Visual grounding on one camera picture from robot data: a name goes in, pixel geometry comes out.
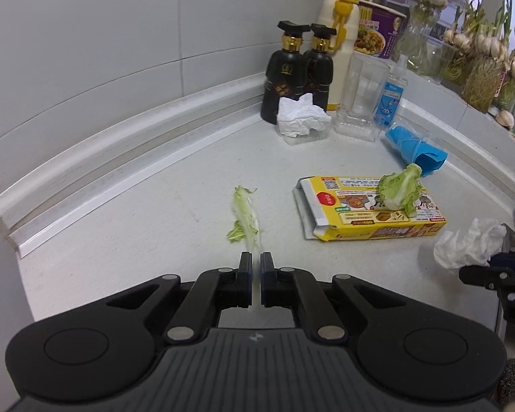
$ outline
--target yellow box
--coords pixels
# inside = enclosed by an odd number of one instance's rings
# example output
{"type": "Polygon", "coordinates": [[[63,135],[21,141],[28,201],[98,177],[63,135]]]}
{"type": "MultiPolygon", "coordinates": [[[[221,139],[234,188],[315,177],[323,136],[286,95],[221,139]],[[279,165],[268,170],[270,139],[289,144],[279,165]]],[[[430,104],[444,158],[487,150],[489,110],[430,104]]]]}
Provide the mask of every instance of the yellow box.
{"type": "Polygon", "coordinates": [[[305,237],[330,240],[434,236],[446,224],[426,188],[415,201],[417,216],[379,202],[378,177],[313,176],[294,189],[305,237]]]}

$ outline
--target white table surface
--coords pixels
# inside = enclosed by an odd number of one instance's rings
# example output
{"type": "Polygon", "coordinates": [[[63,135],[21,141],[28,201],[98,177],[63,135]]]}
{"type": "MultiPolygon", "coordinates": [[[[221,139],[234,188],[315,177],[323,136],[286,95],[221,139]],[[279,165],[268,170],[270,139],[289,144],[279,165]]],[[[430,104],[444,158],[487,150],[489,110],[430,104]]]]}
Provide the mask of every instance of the white table surface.
{"type": "MultiPolygon", "coordinates": [[[[303,238],[292,195],[299,178],[381,176],[402,166],[380,141],[332,132],[323,141],[289,146],[265,122],[251,125],[130,188],[20,260],[34,318],[162,274],[188,281],[210,268],[237,267],[244,245],[229,243],[226,234],[234,222],[233,190],[242,184],[257,188],[262,247],[277,267],[304,268],[325,281],[348,273],[493,329],[495,293],[465,286],[440,268],[432,255],[436,237],[329,243],[303,238]]],[[[511,213],[448,166],[422,181],[448,220],[444,229],[467,229],[475,217],[513,226],[511,213]]]]}

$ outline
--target white bottle with yellow cap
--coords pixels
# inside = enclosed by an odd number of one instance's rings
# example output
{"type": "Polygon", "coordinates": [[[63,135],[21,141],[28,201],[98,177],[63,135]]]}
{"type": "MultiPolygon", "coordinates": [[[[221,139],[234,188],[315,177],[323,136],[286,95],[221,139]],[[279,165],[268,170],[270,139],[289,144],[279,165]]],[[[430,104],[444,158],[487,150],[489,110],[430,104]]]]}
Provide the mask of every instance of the white bottle with yellow cap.
{"type": "Polygon", "coordinates": [[[334,62],[334,76],[330,84],[328,110],[336,110],[342,102],[345,76],[358,35],[358,0],[324,0],[317,23],[336,29],[330,52],[334,62]]]}

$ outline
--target yellow bottle handle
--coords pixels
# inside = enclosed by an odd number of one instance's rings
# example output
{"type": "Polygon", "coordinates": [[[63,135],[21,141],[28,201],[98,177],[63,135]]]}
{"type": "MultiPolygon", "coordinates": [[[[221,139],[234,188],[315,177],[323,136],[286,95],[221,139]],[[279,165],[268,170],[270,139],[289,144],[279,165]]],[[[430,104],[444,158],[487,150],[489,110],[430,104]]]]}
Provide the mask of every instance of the yellow bottle handle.
{"type": "Polygon", "coordinates": [[[335,38],[335,45],[334,46],[328,46],[328,49],[330,51],[337,51],[340,46],[342,46],[342,43],[345,41],[345,37],[347,35],[347,29],[345,29],[345,23],[347,21],[347,18],[351,14],[351,11],[353,10],[353,4],[352,3],[346,3],[344,1],[336,1],[334,5],[334,24],[332,27],[338,32],[336,38],[335,38]]]}

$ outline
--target crumpled white paper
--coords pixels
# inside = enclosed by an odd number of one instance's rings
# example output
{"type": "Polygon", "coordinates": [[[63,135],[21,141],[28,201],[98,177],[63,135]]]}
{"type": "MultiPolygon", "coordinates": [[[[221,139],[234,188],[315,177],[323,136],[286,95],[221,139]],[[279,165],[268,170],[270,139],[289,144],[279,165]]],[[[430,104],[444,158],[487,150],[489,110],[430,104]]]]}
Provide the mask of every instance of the crumpled white paper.
{"type": "Polygon", "coordinates": [[[475,218],[468,231],[445,231],[433,247],[435,261],[456,270],[467,265],[488,266],[488,260],[501,251],[506,228],[498,221],[475,218]]]}
{"type": "Polygon", "coordinates": [[[295,138],[309,134],[309,130],[324,130],[331,118],[317,105],[313,105],[313,94],[305,93],[299,100],[280,98],[278,102],[277,125],[280,134],[295,138]]]}

